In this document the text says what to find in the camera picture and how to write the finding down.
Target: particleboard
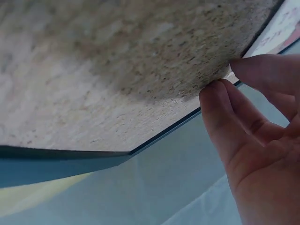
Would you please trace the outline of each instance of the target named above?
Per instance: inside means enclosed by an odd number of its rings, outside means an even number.
[[[1,1],[0,143],[136,148],[199,107],[281,2]]]

